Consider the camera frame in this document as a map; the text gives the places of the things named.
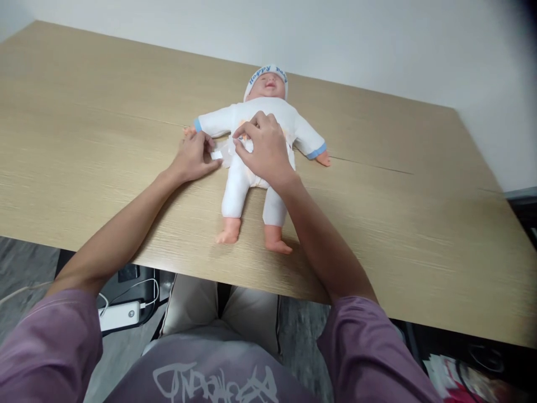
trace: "charging cable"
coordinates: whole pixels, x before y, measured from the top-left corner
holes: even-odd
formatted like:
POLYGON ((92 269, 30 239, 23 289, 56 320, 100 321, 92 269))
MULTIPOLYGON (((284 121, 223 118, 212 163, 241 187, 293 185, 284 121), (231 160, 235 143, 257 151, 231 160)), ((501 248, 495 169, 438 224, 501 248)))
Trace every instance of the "charging cable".
POLYGON ((158 297, 159 297, 159 286, 158 286, 158 281, 157 281, 156 279, 146 279, 146 280, 142 280, 141 282, 138 282, 138 283, 136 283, 136 284, 131 285, 127 290, 123 291, 121 294, 119 294, 117 297, 115 297, 114 299, 112 299, 110 302, 108 302, 108 299, 107 299, 103 294, 99 293, 99 295, 101 296, 101 298, 104 299, 104 300, 105 300, 105 303, 106 303, 106 304, 105 304, 105 308, 101 311, 101 314, 99 315, 99 317, 102 317, 102 316, 105 314, 106 310, 108 309, 108 307, 110 306, 110 304, 111 304, 112 302, 114 302, 114 301, 117 300, 118 298, 120 298, 120 297, 124 296, 125 294, 127 294, 127 292, 129 292, 133 287, 136 287, 136 286, 139 285, 139 284, 146 283, 146 282, 149 282, 149 281, 153 281, 153 282, 155 282, 155 288, 156 288, 156 290, 157 290, 157 296, 156 296, 155 299, 152 300, 151 302, 148 302, 148 303, 145 303, 145 302, 144 302, 144 303, 140 304, 140 309, 144 309, 144 308, 146 308, 147 306, 149 306, 149 305, 154 304, 155 302, 157 302, 157 301, 158 301, 158 297))
MULTIPOLYGON (((155 302, 158 301, 158 297, 159 297, 159 286, 158 286, 158 281, 156 279, 147 279, 147 280, 142 280, 141 282, 138 282, 136 284, 133 284, 131 285, 126 291, 122 292, 121 294, 119 294, 117 297, 115 297, 112 301, 108 301, 108 298, 106 298, 103 294, 99 293, 99 295, 101 296, 102 299, 105 300, 105 308, 101 311, 101 314, 99 315, 100 317, 102 317, 106 310, 108 309, 108 307, 110 306, 110 304, 112 302, 114 302, 115 300, 117 300, 119 297, 122 297, 123 295, 127 294, 127 292, 129 292, 132 287, 136 287, 137 285, 139 284, 142 284, 142 283, 146 283, 148 281, 153 281, 155 282, 155 288, 157 290, 157 296, 155 297, 154 300, 152 300, 151 302, 148 302, 148 303, 142 303, 140 304, 140 309, 144 309, 146 308, 147 306, 151 305, 151 304, 154 304, 155 302)), ((12 292, 11 294, 9 294, 8 296, 5 296, 4 298, 0 299, 0 306, 7 300, 13 298, 15 295, 17 294, 20 294, 21 292, 23 291, 26 291, 26 290, 34 290, 34 289, 38 289, 38 288, 41 288, 41 287, 44 287, 46 285, 49 285, 49 284, 52 284, 52 281, 50 282, 46 282, 46 283, 41 283, 41 284, 36 284, 36 285, 28 285, 26 287, 22 287, 14 292, 12 292)))
POLYGON ((11 294, 9 294, 8 296, 0 299, 0 305, 2 305, 5 301, 7 301, 8 299, 13 298, 15 295, 20 294, 23 291, 32 290, 32 289, 38 289, 38 288, 44 287, 44 286, 49 285, 49 284, 52 284, 52 282, 46 282, 46 283, 41 283, 41 284, 37 284, 37 285, 29 285, 27 287, 22 287, 21 289, 18 289, 15 292, 12 292, 11 294))

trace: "doll arm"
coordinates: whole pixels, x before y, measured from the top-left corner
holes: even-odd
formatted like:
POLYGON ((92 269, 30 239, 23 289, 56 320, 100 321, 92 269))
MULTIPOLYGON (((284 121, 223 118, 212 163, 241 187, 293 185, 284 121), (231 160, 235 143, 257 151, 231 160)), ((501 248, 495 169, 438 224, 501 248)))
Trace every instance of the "doll arm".
POLYGON ((194 120, 194 126, 185 130, 185 134, 191 130, 195 130, 196 132, 203 130, 212 138, 220 137, 233 129, 235 109, 236 105, 231 105, 215 112, 201 115, 194 120))
POLYGON ((330 155, 326 142, 302 116, 297 114, 295 121, 296 147, 307 159, 316 159, 325 166, 330 166, 330 155))

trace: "doll face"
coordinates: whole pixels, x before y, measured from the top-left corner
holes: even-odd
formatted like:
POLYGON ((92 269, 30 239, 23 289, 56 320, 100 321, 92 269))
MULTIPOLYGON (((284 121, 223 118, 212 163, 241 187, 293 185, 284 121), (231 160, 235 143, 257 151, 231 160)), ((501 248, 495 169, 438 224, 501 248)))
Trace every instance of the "doll face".
POLYGON ((250 101, 260 97, 273 97, 285 99, 284 81, 276 73, 265 73, 258 77, 253 84, 252 91, 246 96, 250 101))

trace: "table surface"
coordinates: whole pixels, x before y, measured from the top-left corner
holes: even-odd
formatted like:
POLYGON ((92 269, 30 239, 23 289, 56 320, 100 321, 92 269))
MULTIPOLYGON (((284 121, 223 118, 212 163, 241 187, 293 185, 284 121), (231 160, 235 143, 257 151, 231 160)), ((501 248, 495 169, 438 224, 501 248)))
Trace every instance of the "table surface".
MULTIPOLYGON (((239 102, 256 67, 34 22, 0 44, 0 235, 77 250, 173 158, 183 126, 239 102)), ((289 75, 332 167, 313 198, 392 318, 535 347, 537 255, 455 110, 289 75)), ((216 245, 227 171, 170 199, 135 261, 326 302, 290 220, 267 252, 264 191, 216 245)))

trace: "doll head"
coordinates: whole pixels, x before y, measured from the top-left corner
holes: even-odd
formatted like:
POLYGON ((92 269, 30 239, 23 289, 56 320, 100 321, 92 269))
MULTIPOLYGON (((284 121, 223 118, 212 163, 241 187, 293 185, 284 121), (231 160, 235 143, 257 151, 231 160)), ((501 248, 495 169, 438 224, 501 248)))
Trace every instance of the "doll head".
POLYGON ((277 66, 270 64, 260 68, 248 82, 244 101, 260 97, 287 99, 287 75, 277 66))

